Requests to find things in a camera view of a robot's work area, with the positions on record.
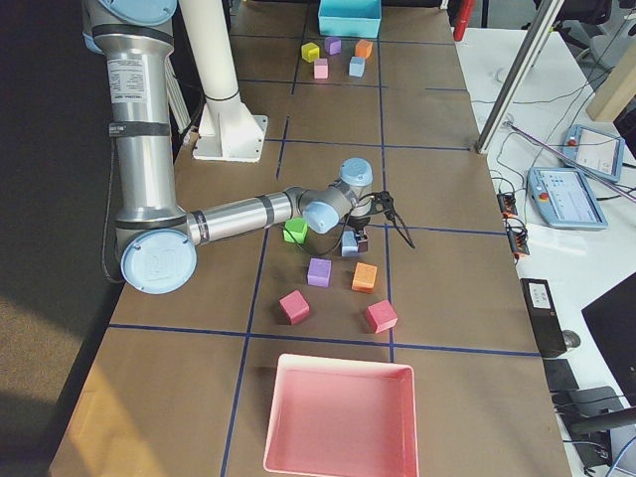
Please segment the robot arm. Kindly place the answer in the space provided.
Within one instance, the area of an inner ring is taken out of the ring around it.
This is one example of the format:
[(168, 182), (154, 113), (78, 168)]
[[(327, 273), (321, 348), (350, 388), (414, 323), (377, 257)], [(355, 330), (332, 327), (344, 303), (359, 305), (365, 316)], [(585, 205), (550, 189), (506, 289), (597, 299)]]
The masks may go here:
[(255, 162), (266, 118), (239, 94), (224, 5), (219, 1), (85, 1), (86, 46), (106, 60), (123, 205), (116, 217), (124, 279), (149, 294), (172, 292), (192, 276), (196, 248), (300, 217), (319, 234), (364, 225), (372, 208), (373, 171), (346, 160), (322, 191), (292, 187), (188, 212), (176, 199), (166, 65), (174, 50), (172, 19), (183, 17), (204, 93), (204, 157)]

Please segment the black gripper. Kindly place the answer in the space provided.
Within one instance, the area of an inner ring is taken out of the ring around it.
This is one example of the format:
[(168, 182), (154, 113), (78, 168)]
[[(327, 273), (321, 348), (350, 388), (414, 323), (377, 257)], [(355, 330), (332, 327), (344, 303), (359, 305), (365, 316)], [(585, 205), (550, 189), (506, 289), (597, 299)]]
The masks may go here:
[(365, 228), (370, 223), (370, 221), (370, 217), (353, 216), (350, 216), (347, 220), (347, 225), (356, 235), (358, 252), (367, 252), (369, 250), (369, 238), (367, 236), (367, 233), (365, 232)]

